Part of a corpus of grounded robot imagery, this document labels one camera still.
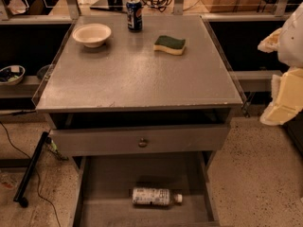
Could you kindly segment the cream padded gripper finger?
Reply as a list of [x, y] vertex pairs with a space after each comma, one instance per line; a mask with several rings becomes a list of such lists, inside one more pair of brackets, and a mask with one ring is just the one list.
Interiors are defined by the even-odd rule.
[[291, 68], [282, 76], [273, 75], [272, 101], [260, 117], [269, 126], [283, 125], [303, 110], [303, 69]]
[[258, 50], [265, 53], [278, 51], [279, 35], [282, 28], [276, 29], [258, 44]]

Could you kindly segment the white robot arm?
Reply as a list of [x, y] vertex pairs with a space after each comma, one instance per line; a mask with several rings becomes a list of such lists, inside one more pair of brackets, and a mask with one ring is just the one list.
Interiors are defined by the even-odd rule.
[[281, 76], [272, 76], [272, 101], [259, 119], [265, 125], [283, 125], [303, 110], [303, 3], [259, 43], [258, 50], [276, 51], [278, 60], [289, 67]]

